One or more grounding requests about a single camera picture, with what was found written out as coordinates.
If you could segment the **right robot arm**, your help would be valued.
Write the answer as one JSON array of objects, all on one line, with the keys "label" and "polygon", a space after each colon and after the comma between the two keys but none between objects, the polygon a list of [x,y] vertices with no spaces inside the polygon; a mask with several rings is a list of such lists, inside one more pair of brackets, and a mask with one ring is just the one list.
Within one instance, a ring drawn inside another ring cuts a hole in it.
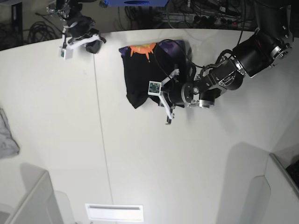
[{"label": "right robot arm", "polygon": [[94,28],[95,21],[81,13],[84,0],[50,0],[47,15],[59,17],[63,22],[62,45],[59,56],[70,59],[73,50],[85,48],[89,53],[96,54],[106,39]]}]

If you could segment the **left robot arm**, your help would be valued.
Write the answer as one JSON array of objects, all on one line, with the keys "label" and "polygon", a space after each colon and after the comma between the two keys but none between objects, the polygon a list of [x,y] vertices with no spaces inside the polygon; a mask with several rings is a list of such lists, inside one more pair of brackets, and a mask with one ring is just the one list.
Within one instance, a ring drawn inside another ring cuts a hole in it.
[{"label": "left robot arm", "polygon": [[175,106],[210,108],[227,90],[240,88],[245,76],[252,78],[275,67],[299,36],[299,2],[256,0],[254,9],[257,28],[249,39],[222,51],[215,63],[203,66],[185,82],[176,80],[177,69],[161,82],[150,81],[148,95],[159,97],[169,111]]}]

